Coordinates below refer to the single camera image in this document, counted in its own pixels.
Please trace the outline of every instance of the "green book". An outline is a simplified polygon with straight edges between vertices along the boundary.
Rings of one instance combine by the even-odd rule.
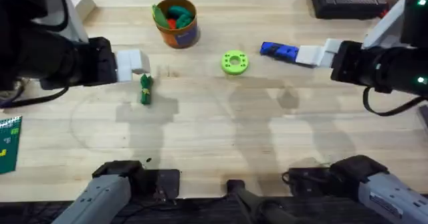
[[[22,116],[0,120],[0,174],[14,171]]]

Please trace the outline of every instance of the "black cable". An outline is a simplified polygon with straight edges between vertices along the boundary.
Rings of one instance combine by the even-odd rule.
[[[12,97],[0,102],[0,108],[4,108],[4,106],[7,106],[10,103],[14,102],[16,99],[18,99],[22,95],[22,93],[24,92],[24,89],[25,89],[25,87],[24,87],[25,83],[23,80],[20,80],[19,84],[20,85],[19,85],[18,89],[16,90],[16,93]]]
[[[45,212],[51,204],[52,203],[46,203],[37,213],[33,213],[34,212],[34,207],[33,207],[32,211],[31,211],[31,215],[28,217],[28,219],[25,223],[30,223],[32,219],[37,219],[37,221],[40,222],[40,220],[39,220],[41,218],[40,215],[43,212]]]
[[[17,107],[28,106],[28,105],[32,105],[32,104],[41,104],[44,102],[55,100],[55,99],[63,96],[68,91],[68,89],[69,89],[69,87],[66,86],[60,92],[58,92],[56,94],[52,94],[50,96],[44,96],[44,97],[40,97],[40,98],[32,98],[32,99],[27,99],[27,100],[19,100],[19,101],[15,101],[15,102],[8,102],[5,104],[1,103],[0,108],[17,108]]]
[[[406,110],[409,110],[410,108],[415,107],[416,105],[420,104],[422,101],[427,100],[424,97],[416,97],[416,98],[412,99],[411,101],[409,101],[409,102],[403,104],[402,106],[399,106],[393,110],[389,110],[387,112],[376,112],[370,107],[370,104],[368,103],[368,94],[369,94],[370,90],[371,90],[371,87],[367,87],[364,90],[364,93],[362,94],[362,104],[364,104],[364,107],[369,112],[372,112],[373,114],[377,114],[377,115],[382,116],[382,117],[400,114]]]
[[[47,24],[42,24],[42,23],[34,23],[32,22],[32,24],[35,27],[41,27],[45,30],[48,31],[54,31],[54,32],[61,32],[62,30],[64,30],[67,26],[68,26],[68,21],[69,21],[69,12],[68,12],[68,6],[67,6],[67,1],[66,0],[61,0],[62,3],[62,7],[64,9],[64,19],[62,20],[62,22],[58,25],[47,25]]]
[[[133,213],[131,213],[131,214],[129,214],[129,215],[125,215],[125,216],[121,216],[121,217],[123,217],[124,219],[122,220],[122,222],[120,223],[120,224],[125,224],[125,222],[127,222],[131,217],[134,217],[135,215],[137,215],[137,214],[139,214],[140,212],[142,212],[142,211],[145,211],[145,210],[147,210],[147,209],[152,209],[152,208],[155,208],[155,207],[161,207],[161,206],[163,206],[164,204],[156,204],[156,205],[151,205],[151,206],[143,206],[142,204],[140,204],[140,203],[133,203],[133,204],[136,204],[136,205],[140,205],[141,206],[141,208],[140,209],[138,209],[138,210],[136,210],[136,211],[134,211]]]

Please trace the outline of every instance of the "green light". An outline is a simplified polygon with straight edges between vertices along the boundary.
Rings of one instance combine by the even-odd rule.
[[[421,84],[428,84],[428,80],[424,77],[417,78],[417,81],[418,83],[421,83]]]
[[[418,4],[419,6],[425,6],[425,4],[427,4],[427,0],[419,0],[419,1],[417,2],[417,4]]]

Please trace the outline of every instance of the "white block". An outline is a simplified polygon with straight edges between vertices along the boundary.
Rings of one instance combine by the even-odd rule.
[[[94,0],[72,0],[72,3],[82,21],[96,8]]]
[[[116,53],[118,82],[132,81],[132,73],[150,73],[150,60],[139,49],[121,50]]]
[[[342,42],[343,41],[339,39],[327,39],[324,47],[315,45],[300,46],[296,62],[299,64],[329,68]]]

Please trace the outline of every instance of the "green ring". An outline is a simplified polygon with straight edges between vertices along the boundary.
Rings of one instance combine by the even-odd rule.
[[[231,64],[231,60],[238,60],[238,64]],[[221,68],[226,74],[239,75],[245,72],[248,68],[249,61],[247,54],[239,50],[231,50],[223,54],[221,57]]]

